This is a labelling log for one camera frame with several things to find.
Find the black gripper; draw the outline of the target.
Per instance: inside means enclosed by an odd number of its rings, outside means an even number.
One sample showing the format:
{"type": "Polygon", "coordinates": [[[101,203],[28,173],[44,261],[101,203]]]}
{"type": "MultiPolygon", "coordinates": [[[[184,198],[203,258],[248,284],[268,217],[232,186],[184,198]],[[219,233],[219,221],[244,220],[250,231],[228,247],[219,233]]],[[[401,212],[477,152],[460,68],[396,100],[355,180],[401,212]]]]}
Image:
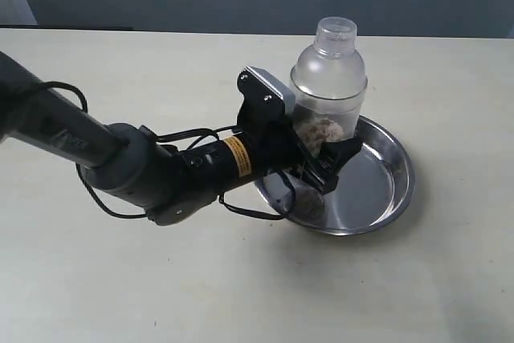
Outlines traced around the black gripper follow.
{"type": "Polygon", "coordinates": [[[242,141],[251,163],[249,181],[270,174],[290,174],[321,194],[335,190],[338,174],[362,147],[359,137],[340,141],[323,125],[301,124],[296,131],[282,108],[243,105],[237,116],[242,141]]]}

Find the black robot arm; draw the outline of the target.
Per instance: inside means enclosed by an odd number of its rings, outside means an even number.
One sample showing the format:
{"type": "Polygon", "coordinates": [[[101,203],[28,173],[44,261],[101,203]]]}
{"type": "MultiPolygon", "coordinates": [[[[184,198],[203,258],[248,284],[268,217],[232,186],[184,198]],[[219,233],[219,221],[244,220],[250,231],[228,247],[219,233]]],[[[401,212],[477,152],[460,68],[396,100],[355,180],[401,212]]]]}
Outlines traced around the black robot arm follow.
{"type": "Polygon", "coordinates": [[[321,194],[334,191],[361,139],[326,142],[312,156],[292,126],[294,94],[269,72],[245,67],[243,103],[231,136],[208,128],[157,135],[145,126],[103,125],[62,96],[75,87],[42,81],[8,55],[1,57],[1,136],[74,162],[91,196],[104,191],[142,209],[158,226],[179,223],[222,202],[228,191],[277,174],[287,188],[297,177],[321,194]]]}

